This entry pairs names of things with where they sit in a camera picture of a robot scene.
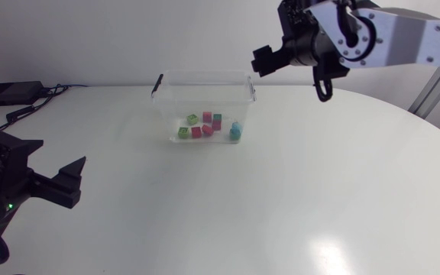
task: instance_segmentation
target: transparent container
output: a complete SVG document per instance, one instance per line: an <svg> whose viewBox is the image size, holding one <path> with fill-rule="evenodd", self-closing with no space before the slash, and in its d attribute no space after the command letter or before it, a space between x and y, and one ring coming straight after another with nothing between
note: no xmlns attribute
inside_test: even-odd
<svg viewBox="0 0 440 275"><path fill-rule="evenodd" d="M243 71L170 70L157 80L152 101L162 113L173 142L238 143L256 93L251 77ZM214 120L218 115L222 115L220 123Z"/></svg>

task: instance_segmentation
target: white table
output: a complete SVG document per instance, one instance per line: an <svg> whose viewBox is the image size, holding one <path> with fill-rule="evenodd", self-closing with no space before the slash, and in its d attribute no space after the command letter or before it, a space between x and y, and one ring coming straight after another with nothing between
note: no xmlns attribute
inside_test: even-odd
<svg viewBox="0 0 440 275"><path fill-rule="evenodd" d="M440 274L440 130L335 90L258 86L240 144L173 144L151 87L76 88L8 129L73 209L28 200L0 274ZM0 108L4 115L18 107Z"/></svg>

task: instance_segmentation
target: pink block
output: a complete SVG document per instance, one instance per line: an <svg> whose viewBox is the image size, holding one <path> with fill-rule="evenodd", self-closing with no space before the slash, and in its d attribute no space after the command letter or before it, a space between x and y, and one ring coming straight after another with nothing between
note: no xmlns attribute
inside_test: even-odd
<svg viewBox="0 0 440 275"><path fill-rule="evenodd" d="M202 136L202 130L200 127L191 128L192 138L200 138Z"/></svg>
<svg viewBox="0 0 440 275"><path fill-rule="evenodd" d="M213 121L212 128L215 131L220 131L222 129L222 121Z"/></svg>
<svg viewBox="0 0 440 275"><path fill-rule="evenodd" d="M203 125L202 130L203 130L203 133L205 133L205 135L207 135L207 136L213 135L213 128L211 128L208 125Z"/></svg>
<svg viewBox="0 0 440 275"><path fill-rule="evenodd" d="M203 122L212 123L212 113L211 112L203 112Z"/></svg>

